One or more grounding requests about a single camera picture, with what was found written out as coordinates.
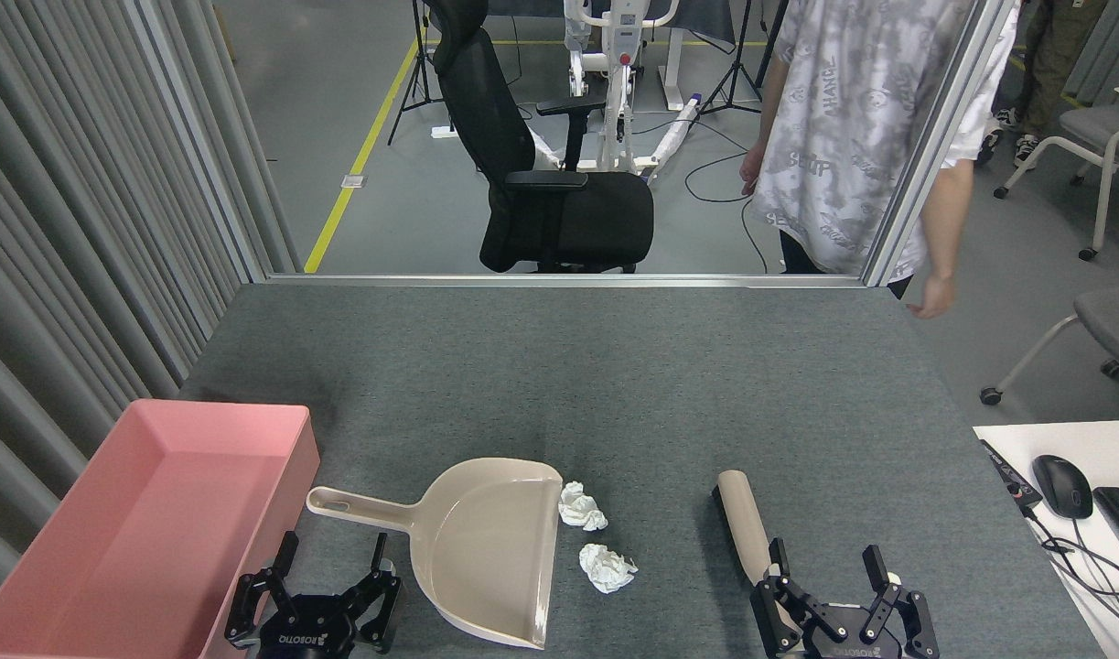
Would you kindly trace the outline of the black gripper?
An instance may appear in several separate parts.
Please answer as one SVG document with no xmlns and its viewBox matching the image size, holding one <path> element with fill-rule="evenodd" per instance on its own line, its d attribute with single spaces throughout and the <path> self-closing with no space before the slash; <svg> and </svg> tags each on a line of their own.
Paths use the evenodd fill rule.
<svg viewBox="0 0 1119 659">
<path fill-rule="evenodd" d="M 258 600 L 269 592 L 278 612 L 258 627 L 258 658 L 347 658 L 357 642 L 387 655 L 395 636 L 393 613 L 402 595 L 394 563 L 384 558 L 387 537 L 379 534 L 376 539 L 370 572 L 341 595 L 291 597 L 285 577 L 299 539 L 297 531 L 284 533 L 271 566 L 244 573 L 234 583 L 226 641 L 234 647 L 253 643 Z"/>
<path fill-rule="evenodd" d="M 825 604 L 790 580 L 784 542 L 769 542 L 769 562 L 780 574 L 769 573 L 751 595 L 765 655 L 786 655 L 802 641 L 806 658 L 902 658 L 899 639 L 885 629 L 897 610 L 905 625 L 905 655 L 940 658 L 927 597 L 888 578 L 877 544 L 866 546 L 863 561 L 869 589 L 876 592 L 868 610 Z"/>
</svg>

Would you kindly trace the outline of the person's left hand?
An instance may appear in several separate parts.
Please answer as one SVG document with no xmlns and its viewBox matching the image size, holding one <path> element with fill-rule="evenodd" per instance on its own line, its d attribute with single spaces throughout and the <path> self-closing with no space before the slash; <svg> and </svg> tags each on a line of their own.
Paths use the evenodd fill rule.
<svg viewBox="0 0 1119 659">
<path fill-rule="evenodd" d="M 956 296 L 953 275 L 930 274 L 924 280 L 921 303 L 908 304 L 909 312 L 918 319 L 934 319 L 952 307 Z"/>
</svg>

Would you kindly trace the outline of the person's right hand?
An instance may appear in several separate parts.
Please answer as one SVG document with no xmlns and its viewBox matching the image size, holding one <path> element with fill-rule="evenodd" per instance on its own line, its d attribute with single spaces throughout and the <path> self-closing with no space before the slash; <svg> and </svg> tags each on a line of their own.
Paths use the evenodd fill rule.
<svg viewBox="0 0 1119 659">
<path fill-rule="evenodd" d="M 752 145 L 744 157 L 742 164 L 739 168 L 739 176 L 742 179 L 742 189 L 740 189 L 740 196 L 747 197 L 755 191 L 756 180 L 759 180 L 759 175 L 761 171 L 761 164 L 764 162 L 764 157 L 767 153 L 768 139 L 760 138 L 755 145 Z"/>
</svg>

